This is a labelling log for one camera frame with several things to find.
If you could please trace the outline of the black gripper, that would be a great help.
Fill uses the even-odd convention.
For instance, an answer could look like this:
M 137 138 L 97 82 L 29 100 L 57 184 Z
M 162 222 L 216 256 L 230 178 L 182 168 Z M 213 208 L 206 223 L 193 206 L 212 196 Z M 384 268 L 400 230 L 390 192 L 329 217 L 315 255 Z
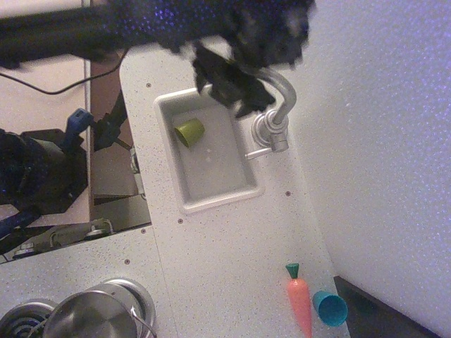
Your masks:
M 314 1 L 165 1 L 158 9 L 159 43 L 172 52 L 207 37 L 227 41 L 236 61 L 255 68 L 294 65 L 309 38 Z M 211 85 L 209 96 L 235 117 L 263 113 L 276 102 L 255 76 L 235 63 L 194 45 L 198 92 Z

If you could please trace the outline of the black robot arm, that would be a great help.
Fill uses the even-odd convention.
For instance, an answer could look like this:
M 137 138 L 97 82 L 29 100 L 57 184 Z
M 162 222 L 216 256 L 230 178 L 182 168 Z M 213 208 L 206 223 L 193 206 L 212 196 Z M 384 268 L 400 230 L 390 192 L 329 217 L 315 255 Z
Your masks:
M 198 91 L 236 116 L 265 111 L 275 98 L 262 70 L 294 66 L 309 38 L 313 1 L 105 1 L 87 8 L 1 19 L 1 67 L 62 55 L 98 60 L 157 44 L 175 54 L 191 44 Z

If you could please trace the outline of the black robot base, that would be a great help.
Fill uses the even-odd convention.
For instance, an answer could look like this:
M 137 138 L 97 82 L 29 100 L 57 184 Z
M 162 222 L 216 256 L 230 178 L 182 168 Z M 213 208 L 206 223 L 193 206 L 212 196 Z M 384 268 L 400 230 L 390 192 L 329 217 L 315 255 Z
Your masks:
M 1 205 L 17 213 L 1 220 L 1 254 L 24 243 L 25 228 L 44 215 L 65 213 L 86 190 L 83 137 L 58 129 L 1 131 Z

